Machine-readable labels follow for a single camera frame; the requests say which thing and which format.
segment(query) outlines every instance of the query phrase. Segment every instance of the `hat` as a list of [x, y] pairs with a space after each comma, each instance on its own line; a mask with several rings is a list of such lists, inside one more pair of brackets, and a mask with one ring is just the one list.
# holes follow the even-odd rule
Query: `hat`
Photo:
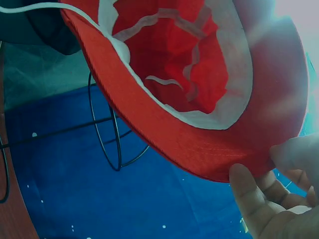
[[274, 0], [62, 0], [109, 104], [158, 153], [228, 182], [234, 163], [273, 169], [269, 148], [298, 136], [308, 71]]

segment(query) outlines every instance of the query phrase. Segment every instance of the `metal wire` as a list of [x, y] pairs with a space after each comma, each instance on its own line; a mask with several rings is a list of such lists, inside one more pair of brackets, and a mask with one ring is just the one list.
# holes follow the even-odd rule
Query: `metal wire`
[[9, 193], [10, 193], [10, 176], [9, 176], [9, 169], [8, 169], [8, 161], [6, 159], [4, 148], [1, 149], [1, 153], [2, 153], [3, 163], [4, 163], [6, 188], [5, 188], [4, 197], [0, 200], [0, 204], [5, 203], [7, 201], [8, 197], [9, 197]]
[[[91, 98], [91, 87], [92, 87], [92, 84], [91, 84], [91, 79], [92, 79], [92, 74], [90, 72], [89, 74], [89, 79], [88, 79], [88, 96], [89, 96], [89, 103], [90, 103], [90, 108], [91, 108], [91, 114], [92, 114], [92, 118], [93, 120], [95, 121], [95, 114], [94, 114], [94, 109], [93, 109], [93, 104], [92, 104], [92, 98]], [[116, 116], [115, 116], [115, 112], [114, 110], [112, 109], [112, 107], [109, 105], [109, 110], [110, 110], [110, 113], [111, 113], [111, 118], [112, 118], [112, 122], [113, 122], [113, 128], [114, 128], [114, 132], [115, 132], [115, 139], [112, 139], [112, 140], [109, 140], [109, 141], [106, 141], [106, 142], [103, 142], [102, 139], [101, 139], [101, 135], [100, 135], [100, 132], [99, 132], [99, 129], [98, 129], [98, 126], [97, 124], [94, 124], [94, 127], [95, 127], [95, 131], [96, 131], [96, 134], [98, 136], [98, 139], [99, 139], [99, 142], [100, 142], [100, 145], [101, 145], [101, 148], [102, 148], [102, 151], [106, 157], [106, 160], [108, 161], [109, 165], [111, 166], [111, 168], [115, 171], [120, 171], [122, 167], [126, 167], [132, 163], [134, 163], [136, 160], [138, 160], [140, 157], [142, 157], [145, 152], [148, 150], [148, 148], [150, 147], [149, 145], [147, 145], [143, 151], [141, 153], [139, 153], [135, 158], [133, 158], [132, 160], [128, 161], [127, 163], [123, 163], [122, 164], [122, 151], [121, 151], [121, 143], [120, 143], [120, 139], [123, 138], [124, 136], [128, 135], [129, 133], [131, 133], [132, 131], [128, 131], [122, 135], [119, 135], [119, 129], [118, 129], [118, 125], [117, 125], [117, 122], [116, 122]], [[116, 141], [116, 145], [117, 145], [117, 150], [118, 150], [118, 165], [115, 166], [106, 150], [105, 150], [105, 147], [104, 145], [106, 143], [111, 143], [111, 142], [114, 142]]]
[[[143, 151], [141, 153], [139, 153], [135, 158], [133, 158], [132, 160], [122, 164], [122, 151], [121, 151], [120, 139], [125, 137], [126, 135], [130, 134], [132, 131], [129, 130], [128, 132], [126, 132], [126, 133], [124, 133], [122, 135], [119, 134], [118, 125], [117, 125], [117, 122], [116, 122], [116, 119], [118, 118], [118, 116], [115, 115], [115, 112], [111, 108], [110, 105], [109, 105], [109, 110], [110, 110], [110, 113], [111, 113], [111, 117], [103, 118], [103, 119], [99, 119], [99, 120], [95, 119], [93, 104], [92, 104], [92, 100], [91, 100], [91, 86], [92, 86], [91, 85], [91, 78], [92, 78], [92, 74], [90, 73], [89, 74], [89, 80], [88, 80], [88, 95], [89, 95], [91, 114], [92, 114], [92, 118], [93, 118], [92, 122], [80, 124], [80, 125], [77, 125], [77, 126], [74, 126], [74, 127], [62, 129], [62, 130], [59, 130], [59, 131], [56, 131], [56, 132], [52, 132], [52, 133], [48, 133], [48, 134], [44, 134], [44, 135], [37, 135], [37, 136], [32, 137], [32, 138], [27, 138], [27, 139], [22, 140], [22, 141], [18, 141], [18, 142], [14, 142], [14, 143], [7, 143], [7, 144], [3, 144], [2, 138], [1, 138], [1, 135], [0, 135], [0, 150], [1, 150], [1, 153], [2, 153], [2, 158], [3, 158], [3, 163], [4, 163], [4, 170], [5, 170], [5, 177], [6, 177], [5, 194], [4, 194], [4, 197], [2, 199], [0, 199], [0, 204], [3, 204], [3, 203], [5, 203], [7, 201], [8, 197], [9, 197], [9, 193], [10, 193], [10, 177], [9, 177], [8, 162], [7, 162], [7, 158], [6, 158], [6, 154], [5, 154], [5, 150], [4, 150], [5, 148], [17, 146], [17, 145], [24, 144], [24, 143], [29, 143], [29, 142], [32, 142], [32, 141], [35, 141], [35, 140], [38, 140], [38, 139], [42, 139], [42, 138], [54, 136], [54, 135], [57, 135], [57, 134], [66, 133], [66, 132], [69, 132], [69, 131], [72, 131], [72, 130], [76, 130], [76, 129], [79, 129], [79, 128], [87, 127], [87, 126], [90, 126], [90, 125], [94, 125], [95, 131], [96, 131], [96, 134], [98, 136], [100, 145], [101, 145], [102, 150], [104, 152], [104, 155], [105, 155], [108, 163], [110, 164], [111, 168], [114, 169], [115, 171], [120, 171], [122, 167], [126, 167], [126, 166], [134, 163], [136, 160], [138, 160], [140, 157], [142, 157], [145, 154], [145, 152], [148, 150], [148, 148], [150, 146], [147, 145], [143, 149]], [[109, 141], [102, 142], [102, 139], [101, 139], [100, 132], [99, 132], [97, 124], [98, 123], [102, 123], [102, 122], [106, 122], [106, 121], [110, 121], [110, 120], [112, 120], [112, 123], [113, 123], [113, 128], [114, 128], [114, 132], [115, 132], [115, 139], [111, 139]], [[116, 141], [116, 144], [117, 144], [117, 151], [118, 151], [118, 165], [117, 165], [117, 167], [115, 167], [113, 165], [113, 163], [111, 163], [111, 161], [110, 161], [110, 159], [109, 159], [109, 157], [108, 157], [108, 155], [106, 153], [105, 147], [104, 147], [105, 144], [112, 143], [112, 142], [115, 142], [115, 141]]]

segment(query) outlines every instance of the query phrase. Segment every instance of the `blue surface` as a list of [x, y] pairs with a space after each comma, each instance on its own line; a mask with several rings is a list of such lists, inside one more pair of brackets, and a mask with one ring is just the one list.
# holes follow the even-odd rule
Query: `blue surface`
[[[97, 119], [109, 116], [93, 88]], [[317, 104], [310, 97], [302, 134], [318, 130]], [[10, 142], [91, 121], [87, 89], [51, 97], [6, 113]], [[99, 124], [103, 140], [114, 138], [111, 122]], [[128, 127], [119, 120], [120, 133]], [[123, 159], [145, 147], [133, 133], [122, 140]], [[116, 162], [116, 145], [106, 147]], [[114, 172], [93, 126], [11, 148], [19, 186], [40, 238], [211, 239], [250, 238], [229, 184], [196, 178], [152, 149]], [[284, 185], [289, 181], [279, 174]], [[304, 194], [294, 184], [291, 191]]]

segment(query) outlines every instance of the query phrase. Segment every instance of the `wooden surface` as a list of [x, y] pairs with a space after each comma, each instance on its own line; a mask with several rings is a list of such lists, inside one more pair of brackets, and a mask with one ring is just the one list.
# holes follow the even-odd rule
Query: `wooden surface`
[[[4, 47], [0, 49], [0, 134], [3, 144], [7, 143], [3, 103], [3, 56]], [[0, 204], [0, 239], [38, 239], [30, 216], [25, 207], [11, 161], [10, 150], [6, 149], [10, 173], [10, 194], [6, 203]], [[0, 154], [0, 198], [5, 194], [5, 171]]]

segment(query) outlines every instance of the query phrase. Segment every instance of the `hat brim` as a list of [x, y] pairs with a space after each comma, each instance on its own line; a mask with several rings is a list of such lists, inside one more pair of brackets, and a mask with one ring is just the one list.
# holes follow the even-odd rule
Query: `hat brim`
[[[63, 2], [97, 22], [98, 6]], [[218, 182], [229, 181], [234, 163], [244, 164], [256, 177], [273, 169], [269, 148], [298, 136], [308, 99], [305, 53], [292, 20], [271, 18], [273, 1], [234, 2], [250, 46], [254, 80], [246, 110], [227, 130], [194, 128], [163, 110], [138, 86], [107, 38], [76, 13], [62, 10], [94, 79], [118, 115], [166, 159]]]

